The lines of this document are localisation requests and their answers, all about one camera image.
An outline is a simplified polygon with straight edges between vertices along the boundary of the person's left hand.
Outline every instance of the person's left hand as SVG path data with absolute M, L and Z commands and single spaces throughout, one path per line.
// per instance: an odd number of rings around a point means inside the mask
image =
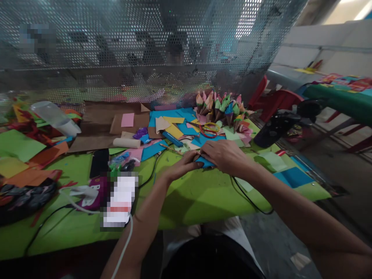
M 189 171 L 200 169 L 204 163 L 193 162 L 196 155 L 200 155 L 196 150 L 191 150 L 186 152 L 180 161 L 175 163 L 173 166 L 169 167 L 164 173 L 163 177 L 167 179 L 170 183 L 177 180 L 187 174 Z

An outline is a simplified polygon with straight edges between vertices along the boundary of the green tablecloth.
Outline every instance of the green tablecloth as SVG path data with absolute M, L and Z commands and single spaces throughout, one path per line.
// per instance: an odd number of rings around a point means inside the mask
M 255 132 L 259 129 L 253 123 L 250 126 Z M 252 149 L 261 153 L 270 149 L 262 149 L 252 142 Z M 256 156 L 251 148 L 243 148 L 250 156 Z M 274 145 L 272 151 L 279 148 Z M 287 155 L 282 156 L 288 168 L 297 166 Z M 161 171 L 179 160 L 179 156 L 170 151 L 165 151 L 157 162 L 155 172 Z M 60 159 L 47 169 L 62 169 L 63 174 L 60 182 L 62 185 L 69 181 L 78 182 L 79 185 L 87 185 L 89 179 L 91 154 L 70 155 Z M 135 168 L 139 172 L 139 184 L 146 181 L 152 171 L 155 158 L 150 158 Z M 144 198 L 150 192 L 154 179 L 149 181 L 139 191 L 138 204 L 141 206 Z M 330 198 L 329 193 L 317 183 L 303 185 L 296 188 L 303 196 L 311 201 Z M 249 197 L 262 210 L 269 210 L 270 205 L 257 191 L 249 192 Z M 2 241 L 0 260 L 23 256 L 27 244 L 36 232 L 42 221 L 55 209 L 68 204 L 63 196 L 57 196 L 45 207 L 36 226 L 30 228 L 34 216 L 21 220 L 9 226 L 0 228 Z M 62 209 L 55 213 L 44 225 L 35 242 L 29 250 L 30 255 L 52 252 L 60 249 L 85 245 L 100 240 L 115 239 L 120 232 L 101 232 L 100 216 Z M 171 229 L 177 226 L 187 226 L 225 219 L 228 217 L 254 213 L 255 209 L 246 198 L 239 192 L 230 176 L 219 170 L 195 170 L 189 172 L 181 179 L 174 181 L 168 191 L 159 223 L 159 229 Z
M 311 85 L 303 93 L 308 98 L 327 98 L 327 106 L 346 114 L 361 124 L 372 126 L 372 96 L 350 93 L 323 85 Z

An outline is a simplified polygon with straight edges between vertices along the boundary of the cardboard tube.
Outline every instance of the cardboard tube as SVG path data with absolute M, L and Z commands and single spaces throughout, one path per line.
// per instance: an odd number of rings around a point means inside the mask
M 140 148 L 141 141 L 139 139 L 116 138 L 113 145 L 117 147 Z

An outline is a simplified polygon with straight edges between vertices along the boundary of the perforated metal sheet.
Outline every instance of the perforated metal sheet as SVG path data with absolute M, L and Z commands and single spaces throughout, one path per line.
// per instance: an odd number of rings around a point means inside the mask
M 249 100 L 305 3 L 2 0 L 0 112 L 17 94 L 80 112 L 83 100 L 190 106 L 212 87 Z

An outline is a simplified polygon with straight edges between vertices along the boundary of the scissors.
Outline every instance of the scissors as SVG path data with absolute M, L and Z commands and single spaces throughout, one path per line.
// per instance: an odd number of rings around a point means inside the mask
M 217 133 L 218 131 L 220 131 L 220 126 L 218 126 L 217 124 L 215 123 L 212 123 L 212 122 L 208 122 L 208 123 L 205 123 L 204 125 L 201 125 L 201 124 L 196 124 L 196 123 L 192 123 L 192 122 L 186 122 L 186 123 L 189 123 L 190 125 L 196 127 L 196 128 L 199 128 L 200 132 L 203 134 L 203 136 L 205 136 L 206 138 L 215 138 L 217 137 Z

